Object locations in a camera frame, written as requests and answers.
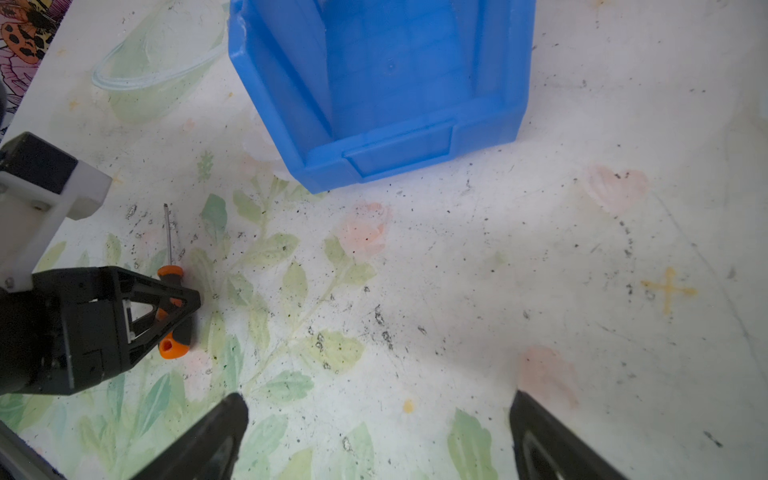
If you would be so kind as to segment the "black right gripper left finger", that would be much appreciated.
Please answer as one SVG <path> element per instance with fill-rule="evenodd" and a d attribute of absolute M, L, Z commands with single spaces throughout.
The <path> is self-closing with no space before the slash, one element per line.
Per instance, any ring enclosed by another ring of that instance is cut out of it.
<path fill-rule="evenodd" d="M 247 426 L 245 400 L 231 393 L 134 479 L 230 479 Z"/>

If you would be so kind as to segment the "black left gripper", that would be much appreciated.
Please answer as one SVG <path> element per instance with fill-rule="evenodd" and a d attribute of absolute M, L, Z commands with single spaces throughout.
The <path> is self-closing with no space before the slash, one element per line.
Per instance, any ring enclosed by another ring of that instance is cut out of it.
<path fill-rule="evenodd" d="M 131 370 L 201 307 L 198 291 L 120 267 L 48 270 L 33 291 L 1 294 L 1 394 L 73 395 Z M 158 319 L 170 298 L 184 305 Z"/>

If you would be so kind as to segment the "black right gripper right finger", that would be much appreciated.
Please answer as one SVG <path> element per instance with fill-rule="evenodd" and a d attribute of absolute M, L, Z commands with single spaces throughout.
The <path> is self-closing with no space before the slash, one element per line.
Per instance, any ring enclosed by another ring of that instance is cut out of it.
<path fill-rule="evenodd" d="M 626 479 L 522 390 L 514 396 L 509 421 L 520 479 Z"/>

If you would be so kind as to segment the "blue plastic bin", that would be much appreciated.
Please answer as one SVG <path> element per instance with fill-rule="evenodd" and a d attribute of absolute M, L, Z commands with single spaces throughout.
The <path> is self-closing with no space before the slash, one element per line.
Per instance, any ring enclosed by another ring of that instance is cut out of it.
<path fill-rule="evenodd" d="M 312 193 L 514 141 L 532 1 L 234 1 L 229 56 Z"/>

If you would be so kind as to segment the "orange black handled screwdriver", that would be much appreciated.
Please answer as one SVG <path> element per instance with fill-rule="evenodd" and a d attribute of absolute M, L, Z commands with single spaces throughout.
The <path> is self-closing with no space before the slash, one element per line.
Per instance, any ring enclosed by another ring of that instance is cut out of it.
<path fill-rule="evenodd" d="M 166 231 L 167 262 L 158 270 L 157 274 L 158 278 L 163 282 L 169 283 L 172 286 L 180 286 L 184 277 L 184 270 L 180 266 L 174 264 L 170 210 L 167 203 L 163 205 L 163 209 Z M 170 298 L 165 302 L 165 306 L 158 311 L 157 318 L 160 320 L 165 319 L 169 313 L 181 308 L 183 305 L 184 303 L 181 299 Z M 190 320 L 181 322 L 160 342 L 158 349 L 161 357 L 166 360 L 171 360 L 186 355 L 191 348 L 192 331 L 193 327 Z"/>

